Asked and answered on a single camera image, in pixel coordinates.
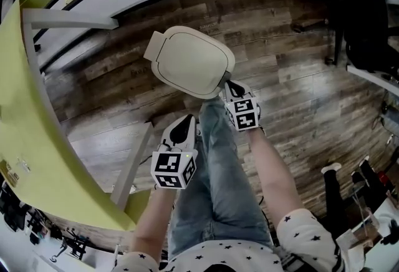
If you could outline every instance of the white shirt with black stars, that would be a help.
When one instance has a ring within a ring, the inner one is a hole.
[[[173,258],[165,272],[345,271],[339,247],[309,210],[298,209],[277,227],[281,249],[240,240],[202,242]],[[132,252],[118,259],[113,272],[157,272],[151,256]]]

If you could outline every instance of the shirt sleeve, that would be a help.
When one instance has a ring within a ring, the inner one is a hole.
[[[345,271],[340,248],[309,210],[298,209],[286,215],[277,226],[277,237],[286,251],[316,271]]]
[[[118,264],[112,272],[157,272],[158,264],[149,255],[131,252],[118,258]]]

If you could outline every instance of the yellow table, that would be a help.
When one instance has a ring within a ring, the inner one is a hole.
[[[130,195],[128,214],[116,206],[70,146],[46,94],[32,41],[36,22],[30,21],[44,9],[25,9],[41,8],[47,1],[17,0],[0,25],[0,172],[21,201],[35,208],[86,225],[132,230],[150,191]],[[73,16],[49,10],[46,27],[59,24],[53,15]],[[75,16],[74,24],[115,25],[113,19],[81,19]]]

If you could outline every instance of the person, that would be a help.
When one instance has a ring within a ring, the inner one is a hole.
[[[344,271],[338,245],[304,208],[288,166],[264,132],[246,131],[279,249],[238,159],[219,97],[203,102],[199,124],[197,171],[181,190],[171,221],[176,191],[157,188],[137,224],[132,252],[114,272],[158,271],[169,222],[167,272]]]
[[[382,184],[378,175],[370,166],[369,156],[360,162],[360,169],[367,184],[362,188],[368,214],[378,233],[384,237],[382,244],[394,245],[399,241],[399,209],[398,203],[390,195],[388,189]],[[354,183],[362,182],[361,174],[352,174]]]
[[[326,229],[342,251],[346,271],[364,271],[366,246],[372,247],[372,240],[359,240],[349,227],[344,201],[340,194],[337,171],[342,168],[340,163],[333,163],[322,168],[325,182],[325,203],[327,207]]]

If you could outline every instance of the blue jeans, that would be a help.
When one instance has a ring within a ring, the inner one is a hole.
[[[271,247],[269,229],[238,160],[219,97],[204,101],[199,123],[197,171],[173,212],[169,259],[208,240],[247,240]]]

